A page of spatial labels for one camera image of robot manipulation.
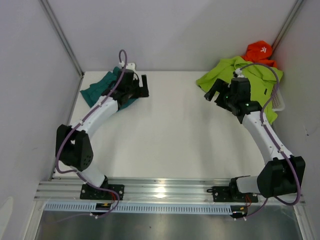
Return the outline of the teal green shorts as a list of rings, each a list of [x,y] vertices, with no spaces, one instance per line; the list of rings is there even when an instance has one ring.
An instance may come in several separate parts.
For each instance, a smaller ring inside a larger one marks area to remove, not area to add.
[[[95,105],[102,93],[107,88],[112,89],[114,87],[114,85],[118,81],[117,77],[120,76],[120,74],[121,69],[116,66],[112,71],[109,71],[100,81],[92,83],[89,88],[80,91],[82,97],[90,108]]]

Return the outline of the lime green shorts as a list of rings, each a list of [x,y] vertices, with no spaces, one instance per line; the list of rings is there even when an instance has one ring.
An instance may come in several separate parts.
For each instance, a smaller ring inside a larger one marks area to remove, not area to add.
[[[240,56],[222,58],[212,70],[197,79],[195,83],[207,93],[217,79],[230,84],[234,78],[233,72],[243,68],[242,73],[250,82],[250,99],[264,107],[271,97],[274,85],[281,80],[283,72],[275,67],[267,68],[259,64],[247,66],[250,63]]]

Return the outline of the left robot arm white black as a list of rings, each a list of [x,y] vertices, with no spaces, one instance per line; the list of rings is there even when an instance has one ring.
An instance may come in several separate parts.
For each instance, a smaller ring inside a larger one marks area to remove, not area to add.
[[[91,187],[91,194],[103,200],[109,193],[109,181],[93,164],[91,139],[101,125],[128,103],[149,97],[148,79],[122,68],[89,111],[71,125],[61,124],[56,130],[55,168],[60,174],[75,173]]]

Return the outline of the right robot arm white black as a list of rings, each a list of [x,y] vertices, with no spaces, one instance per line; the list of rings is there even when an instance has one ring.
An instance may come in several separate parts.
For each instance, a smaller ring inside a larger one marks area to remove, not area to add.
[[[233,179],[234,186],[228,196],[239,202],[246,194],[259,194],[265,198],[279,198],[287,194],[301,195],[301,184],[306,167],[301,156],[294,156],[280,141],[269,124],[262,106],[251,100],[251,85],[247,78],[235,77],[230,83],[217,79],[204,95],[208,101],[237,117],[255,141],[265,166],[257,176]]]

